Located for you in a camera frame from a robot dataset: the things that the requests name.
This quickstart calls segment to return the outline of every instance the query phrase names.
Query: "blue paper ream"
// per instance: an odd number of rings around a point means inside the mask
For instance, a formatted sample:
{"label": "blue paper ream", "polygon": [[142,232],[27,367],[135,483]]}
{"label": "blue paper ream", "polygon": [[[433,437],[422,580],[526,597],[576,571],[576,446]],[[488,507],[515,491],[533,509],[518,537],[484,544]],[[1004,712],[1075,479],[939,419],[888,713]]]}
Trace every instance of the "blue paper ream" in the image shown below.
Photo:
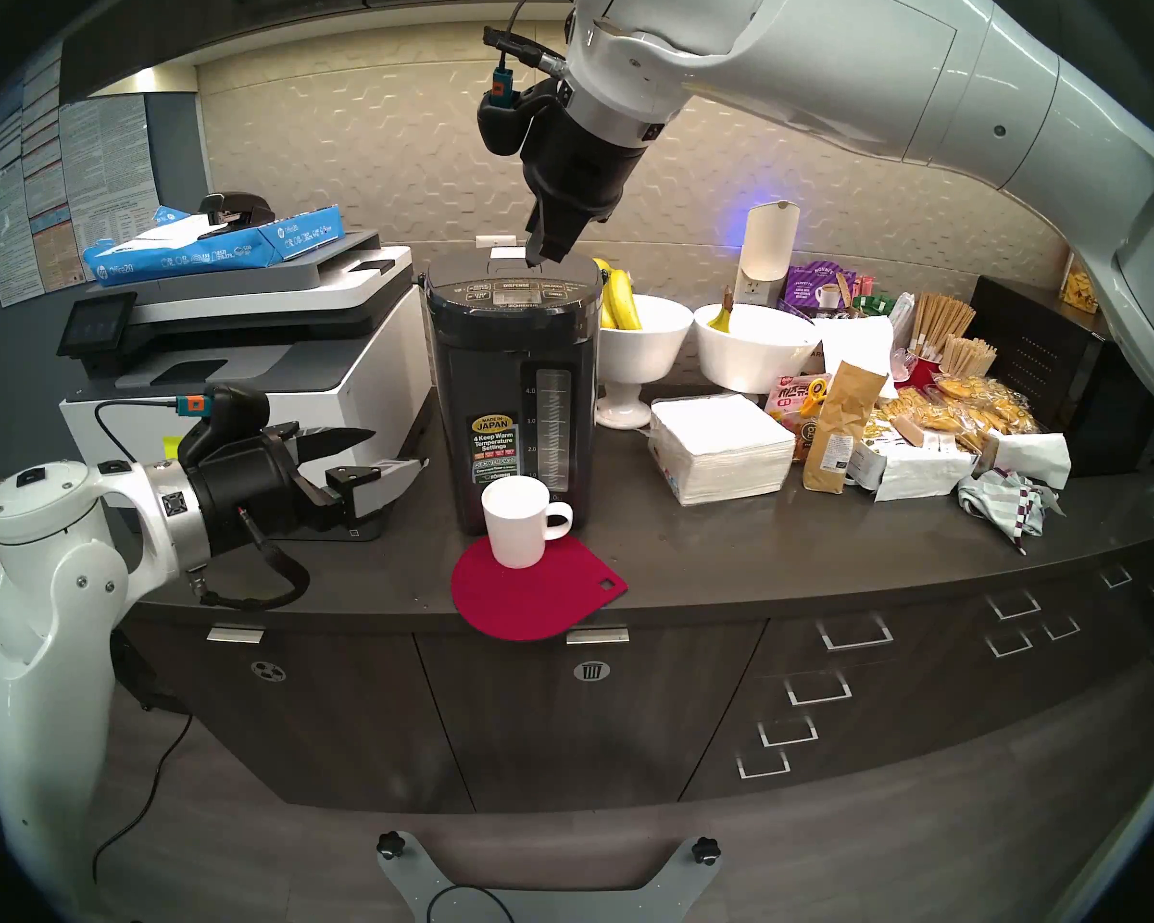
{"label": "blue paper ream", "polygon": [[167,233],[168,225],[188,222],[188,211],[159,207],[153,213],[155,231],[117,245],[103,239],[87,248],[82,256],[103,286],[132,284],[178,275],[208,273],[271,268],[282,261],[299,257],[321,245],[344,237],[337,205],[297,213],[293,218],[227,231],[182,246],[155,246],[149,239]]}

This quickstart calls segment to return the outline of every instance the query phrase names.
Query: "floor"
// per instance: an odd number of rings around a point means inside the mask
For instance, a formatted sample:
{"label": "floor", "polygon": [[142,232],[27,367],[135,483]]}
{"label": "floor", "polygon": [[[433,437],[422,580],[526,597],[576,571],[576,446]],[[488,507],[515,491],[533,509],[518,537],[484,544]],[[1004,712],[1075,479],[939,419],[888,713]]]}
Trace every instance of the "floor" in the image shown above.
{"label": "floor", "polygon": [[[144,802],[182,719],[117,690],[93,840]],[[1154,774],[1154,670],[1140,666],[1004,731],[892,767],[750,797],[628,811],[400,816],[283,804],[194,723],[99,883],[144,923],[409,923],[375,863],[414,833],[450,879],[634,887],[685,836],[724,865],[689,923],[1040,920]]]}

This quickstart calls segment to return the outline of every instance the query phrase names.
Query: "yellow clip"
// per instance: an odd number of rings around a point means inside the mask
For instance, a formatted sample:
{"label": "yellow clip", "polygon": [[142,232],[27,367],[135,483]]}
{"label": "yellow clip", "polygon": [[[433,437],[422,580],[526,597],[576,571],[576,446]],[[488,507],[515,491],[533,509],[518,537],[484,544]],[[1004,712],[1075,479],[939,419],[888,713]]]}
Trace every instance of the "yellow clip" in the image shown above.
{"label": "yellow clip", "polygon": [[820,404],[825,402],[829,388],[830,385],[825,381],[812,381],[812,385],[808,387],[808,396],[803,398],[803,405],[800,407],[800,415],[803,418],[814,415],[820,408]]}

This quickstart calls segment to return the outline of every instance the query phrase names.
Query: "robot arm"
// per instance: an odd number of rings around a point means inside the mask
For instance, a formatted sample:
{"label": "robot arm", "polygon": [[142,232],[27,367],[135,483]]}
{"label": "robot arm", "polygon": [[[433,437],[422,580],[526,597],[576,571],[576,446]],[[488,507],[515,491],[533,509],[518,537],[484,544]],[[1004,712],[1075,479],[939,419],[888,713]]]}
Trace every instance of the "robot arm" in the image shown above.
{"label": "robot arm", "polygon": [[[550,78],[514,95],[531,103],[517,129],[537,198],[529,258],[563,257],[610,217],[700,95],[1026,204],[1076,248],[1154,392],[1154,133],[990,0],[576,0],[570,27],[568,59],[544,55]],[[490,106],[485,141],[511,153]]]}
{"label": "robot arm", "polygon": [[[399,466],[339,466],[317,488],[298,464],[366,440],[366,429],[305,433],[265,427],[264,393],[213,385],[179,444],[179,459],[57,462],[0,483],[0,817],[5,841],[45,896],[69,918],[98,918],[83,835],[107,746],[115,684],[111,632],[144,594],[187,573],[203,605],[243,610],[284,606],[307,571],[265,539],[298,525],[317,530],[375,515]],[[144,536],[129,573],[99,500],[132,501]],[[253,542],[291,581],[273,600],[227,600],[205,588],[215,555]]]}

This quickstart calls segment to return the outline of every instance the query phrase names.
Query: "white bowl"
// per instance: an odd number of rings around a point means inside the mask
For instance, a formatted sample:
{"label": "white bowl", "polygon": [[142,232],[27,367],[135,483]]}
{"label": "white bowl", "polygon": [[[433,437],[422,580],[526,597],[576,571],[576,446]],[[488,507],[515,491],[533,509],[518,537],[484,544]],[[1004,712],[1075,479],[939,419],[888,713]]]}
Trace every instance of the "white bowl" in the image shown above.
{"label": "white bowl", "polygon": [[594,419],[614,429],[636,429],[650,422],[640,384],[660,381],[675,363],[675,354],[692,325],[692,312],[662,297],[637,294],[640,330],[598,331],[598,378],[606,396],[594,404]]}
{"label": "white bowl", "polygon": [[718,387],[735,392],[769,392],[779,376],[794,376],[812,355],[820,337],[794,314],[769,306],[736,303],[730,332],[713,330],[710,321],[720,303],[707,303],[692,315],[702,373]]}

